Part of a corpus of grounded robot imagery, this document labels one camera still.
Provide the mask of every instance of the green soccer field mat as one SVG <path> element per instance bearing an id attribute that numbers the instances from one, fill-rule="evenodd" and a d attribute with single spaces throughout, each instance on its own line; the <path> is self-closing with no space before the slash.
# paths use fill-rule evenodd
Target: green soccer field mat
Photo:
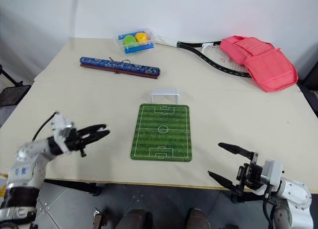
<path id="1" fill-rule="evenodd" d="M 130 157 L 136 160 L 191 161 L 189 107 L 140 105 Z"/>

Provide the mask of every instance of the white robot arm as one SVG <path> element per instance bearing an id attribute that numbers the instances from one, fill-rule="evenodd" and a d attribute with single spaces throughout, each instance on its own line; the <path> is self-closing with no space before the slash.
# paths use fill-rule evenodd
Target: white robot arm
<path id="1" fill-rule="evenodd" d="M 86 154 L 86 145 L 100 140 L 110 132 L 106 125 L 94 125 L 77 131 L 73 123 L 61 114 L 53 114 L 38 130 L 52 120 L 53 136 L 25 143 L 15 156 L 9 171 L 4 201 L 0 206 L 0 225 L 28 224 L 35 220 L 36 200 L 45 178 L 46 165 L 56 156 L 73 151 Z"/>
<path id="2" fill-rule="evenodd" d="M 249 152 L 241 147 L 219 143 L 227 151 L 240 154 L 250 159 L 238 170 L 238 185 L 222 176 L 209 172 L 222 186 L 231 190 L 234 203 L 263 200 L 263 211 L 269 222 L 269 228 L 276 229 L 312 229 L 313 219 L 310 215 L 312 195 L 305 184 L 290 181 L 282 176 L 283 165 L 276 160 L 268 160 L 263 167 L 257 165 L 258 153 Z M 244 192 L 244 187 L 252 189 Z M 270 216 L 267 214 L 267 204 L 272 204 Z"/>

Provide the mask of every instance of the black tennis racket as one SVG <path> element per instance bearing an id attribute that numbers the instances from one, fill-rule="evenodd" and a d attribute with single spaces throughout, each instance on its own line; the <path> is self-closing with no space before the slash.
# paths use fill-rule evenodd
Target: black tennis racket
<path id="1" fill-rule="evenodd" d="M 180 41 L 166 41 L 159 39 L 156 42 L 159 44 L 189 50 L 192 53 L 198 55 L 211 66 L 227 74 L 251 77 L 244 66 L 238 65 L 230 58 L 229 55 L 220 49 L 220 41 L 208 43 L 184 43 Z"/>

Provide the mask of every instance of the person's leg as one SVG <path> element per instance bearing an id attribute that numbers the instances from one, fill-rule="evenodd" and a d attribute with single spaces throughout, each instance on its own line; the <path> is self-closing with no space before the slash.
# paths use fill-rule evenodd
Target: person's leg
<path id="1" fill-rule="evenodd" d="M 187 222 L 186 229 L 209 229 L 210 223 L 200 209 L 192 209 Z"/>
<path id="2" fill-rule="evenodd" d="M 143 209 L 134 209 L 124 215 L 115 229 L 150 229 L 151 226 L 151 213 L 146 213 Z"/>

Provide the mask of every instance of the white table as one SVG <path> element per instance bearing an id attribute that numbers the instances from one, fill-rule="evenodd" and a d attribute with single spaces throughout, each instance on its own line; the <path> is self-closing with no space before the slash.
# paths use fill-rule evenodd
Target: white table
<path id="1" fill-rule="evenodd" d="M 246 158 L 217 146 L 239 145 L 266 159 L 283 162 L 285 177 L 318 191 L 318 121 L 297 86 L 265 93 L 251 79 L 213 69 L 181 49 L 156 46 L 124 55 L 111 40 L 74 39 L 41 73 L 29 93 L 0 129 L 0 170 L 7 172 L 18 146 L 59 110 L 80 129 L 106 123 L 111 133 L 87 146 L 87 157 L 63 155 L 48 164 L 47 178 L 215 188 L 214 171 L 235 182 Z M 160 67 L 156 79 L 117 75 L 80 67 L 81 56 Z M 130 159 L 139 105 L 150 103 L 152 88 L 178 88 L 180 103 L 190 107 L 192 161 Z M 49 126 L 38 138 L 50 136 Z"/>

